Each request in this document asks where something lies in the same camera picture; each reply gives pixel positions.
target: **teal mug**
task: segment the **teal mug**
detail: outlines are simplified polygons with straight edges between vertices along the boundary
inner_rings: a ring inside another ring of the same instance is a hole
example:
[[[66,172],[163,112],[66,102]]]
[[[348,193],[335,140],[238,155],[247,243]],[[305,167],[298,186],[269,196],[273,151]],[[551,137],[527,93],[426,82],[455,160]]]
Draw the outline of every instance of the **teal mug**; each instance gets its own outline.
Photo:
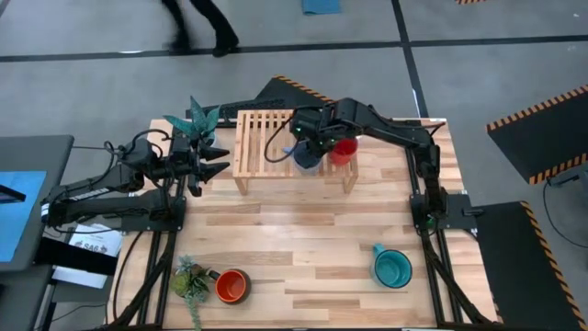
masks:
[[[413,266],[403,253],[375,244],[371,277],[380,286],[399,289],[411,281]]]

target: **artificial plant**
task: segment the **artificial plant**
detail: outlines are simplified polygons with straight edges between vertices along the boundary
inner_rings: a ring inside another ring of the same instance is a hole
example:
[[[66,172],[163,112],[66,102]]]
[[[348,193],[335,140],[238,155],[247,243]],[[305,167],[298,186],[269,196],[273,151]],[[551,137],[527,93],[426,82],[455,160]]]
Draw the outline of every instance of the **artificial plant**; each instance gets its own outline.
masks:
[[[182,297],[190,310],[194,330],[200,331],[200,315],[198,303],[205,302],[209,296],[209,269],[196,264],[192,257],[180,257],[180,265],[171,279],[171,287],[175,294]]]
[[[194,134],[198,134],[204,140],[204,143],[211,144],[214,140],[214,129],[219,123],[221,106],[209,111],[207,115],[198,102],[190,96],[190,112],[192,114],[191,122],[171,115],[164,115],[164,119],[172,123],[175,128],[186,136],[192,137]]]

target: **white paper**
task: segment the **white paper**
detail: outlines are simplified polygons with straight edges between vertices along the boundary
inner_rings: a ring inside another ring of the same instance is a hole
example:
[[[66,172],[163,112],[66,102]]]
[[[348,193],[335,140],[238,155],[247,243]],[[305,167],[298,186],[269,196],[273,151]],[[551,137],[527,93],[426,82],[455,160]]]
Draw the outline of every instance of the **white paper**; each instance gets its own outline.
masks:
[[[92,224],[90,226],[79,224],[75,229],[76,232],[101,230],[109,230],[109,228],[102,224]],[[118,231],[101,234],[73,234],[69,244],[115,257],[119,253],[120,245],[122,244],[122,235]],[[102,289],[107,281],[107,276],[74,268],[57,267],[53,272],[53,279]]]

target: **black platform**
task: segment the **black platform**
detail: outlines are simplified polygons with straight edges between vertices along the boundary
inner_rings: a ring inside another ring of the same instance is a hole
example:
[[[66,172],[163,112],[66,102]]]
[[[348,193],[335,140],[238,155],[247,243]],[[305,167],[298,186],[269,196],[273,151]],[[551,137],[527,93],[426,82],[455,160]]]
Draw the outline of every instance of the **black platform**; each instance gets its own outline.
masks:
[[[478,242],[494,302],[509,326],[588,330],[525,202],[482,206]]]
[[[588,86],[576,88],[486,126],[521,176],[537,184],[586,162]]]

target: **black pants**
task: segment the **black pants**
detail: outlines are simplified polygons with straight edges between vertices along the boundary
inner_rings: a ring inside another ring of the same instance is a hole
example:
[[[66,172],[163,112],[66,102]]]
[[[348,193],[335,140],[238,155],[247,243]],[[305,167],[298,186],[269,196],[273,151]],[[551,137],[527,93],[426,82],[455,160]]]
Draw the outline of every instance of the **black pants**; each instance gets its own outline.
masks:
[[[231,24],[222,12],[212,3],[212,0],[190,0],[194,8],[209,22],[216,31],[217,46],[231,46],[237,39],[237,35],[231,28]],[[176,0],[162,0],[164,6],[174,18],[179,34],[187,37],[186,22],[182,10]]]

